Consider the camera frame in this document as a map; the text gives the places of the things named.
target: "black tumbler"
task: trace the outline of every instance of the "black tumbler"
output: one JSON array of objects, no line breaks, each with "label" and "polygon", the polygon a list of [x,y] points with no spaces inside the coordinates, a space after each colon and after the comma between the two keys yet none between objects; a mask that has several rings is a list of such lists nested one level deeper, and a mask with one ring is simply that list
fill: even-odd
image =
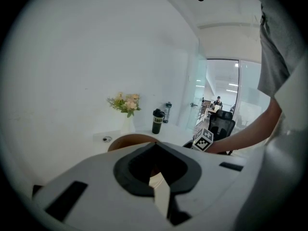
[{"label": "black tumbler", "polygon": [[162,112],[160,109],[156,109],[153,111],[153,127],[152,133],[158,134],[160,131],[160,127],[162,126],[163,118],[165,113]]}]

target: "gray t-shirt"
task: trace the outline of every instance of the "gray t-shirt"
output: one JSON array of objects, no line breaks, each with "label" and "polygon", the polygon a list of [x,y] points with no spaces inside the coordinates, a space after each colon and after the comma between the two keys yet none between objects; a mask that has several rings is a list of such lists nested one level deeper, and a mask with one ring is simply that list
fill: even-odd
[{"label": "gray t-shirt", "polygon": [[[260,1],[262,62],[258,90],[274,98],[304,56],[306,44],[278,0]],[[287,131],[288,125],[282,114],[268,141]]]}]

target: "white vase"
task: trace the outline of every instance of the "white vase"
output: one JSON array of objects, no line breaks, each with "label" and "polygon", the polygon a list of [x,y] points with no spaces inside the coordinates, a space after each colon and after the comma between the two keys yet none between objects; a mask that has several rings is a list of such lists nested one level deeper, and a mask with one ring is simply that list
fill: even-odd
[{"label": "white vase", "polygon": [[120,133],[121,134],[127,134],[127,133],[134,133],[136,132],[134,122],[133,122],[133,116],[130,116],[127,118],[127,113],[124,113],[125,118],[123,122],[123,126],[121,128]]}]

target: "person's arm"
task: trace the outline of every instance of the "person's arm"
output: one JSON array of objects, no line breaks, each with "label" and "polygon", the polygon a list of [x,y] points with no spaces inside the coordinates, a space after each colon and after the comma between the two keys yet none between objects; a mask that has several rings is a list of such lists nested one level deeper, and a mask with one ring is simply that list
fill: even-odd
[{"label": "person's arm", "polygon": [[215,141],[206,152],[219,153],[239,150],[267,139],[273,132],[281,112],[277,101],[271,98],[267,110],[252,124],[230,137]]}]

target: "sleeve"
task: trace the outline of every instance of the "sleeve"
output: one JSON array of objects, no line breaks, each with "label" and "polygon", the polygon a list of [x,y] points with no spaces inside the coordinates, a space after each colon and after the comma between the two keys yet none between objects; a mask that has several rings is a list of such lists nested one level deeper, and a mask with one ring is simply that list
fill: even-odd
[{"label": "sleeve", "polygon": [[262,63],[258,90],[273,98],[289,77],[289,72],[283,57],[269,39],[264,26],[260,27],[260,40]]}]

